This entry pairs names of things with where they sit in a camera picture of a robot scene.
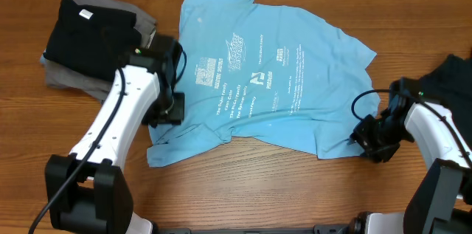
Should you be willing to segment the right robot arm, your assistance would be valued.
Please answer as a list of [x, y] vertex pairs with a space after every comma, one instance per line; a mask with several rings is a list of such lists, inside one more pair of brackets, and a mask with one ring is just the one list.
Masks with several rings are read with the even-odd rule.
[[402, 213], [359, 213], [343, 233], [470, 233], [471, 150], [454, 125], [451, 110], [425, 95], [418, 80], [401, 78], [385, 91], [389, 104], [379, 118], [359, 120], [351, 139], [373, 162], [388, 162], [400, 142], [415, 142], [428, 168]]

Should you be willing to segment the light blue printed t-shirt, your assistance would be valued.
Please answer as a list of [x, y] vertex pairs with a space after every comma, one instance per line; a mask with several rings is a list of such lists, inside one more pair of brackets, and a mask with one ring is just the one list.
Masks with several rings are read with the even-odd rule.
[[176, 90], [180, 125], [150, 128], [147, 162], [164, 167], [233, 137], [253, 137], [321, 159], [359, 156], [351, 139], [361, 117], [376, 115], [375, 53], [357, 38], [298, 7], [255, 0], [184, 0], [179, 41], [187, 59]]

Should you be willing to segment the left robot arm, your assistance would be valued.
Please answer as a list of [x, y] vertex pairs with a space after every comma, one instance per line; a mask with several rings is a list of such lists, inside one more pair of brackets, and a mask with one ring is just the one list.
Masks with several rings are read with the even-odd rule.
[[45, 167], [48, 202], [30, 227], [49, 215], [56, 230], [93, 234], [152, 234], [159, 228], [138, 216], [123, 171], [141, 125], [180, 125], [182, 92], [175, 84], [187, 55], [180, 43], [156, 35], [148, 48], [118, 59], [112, 88], [91, 127], [68, 156], [51, 155]]

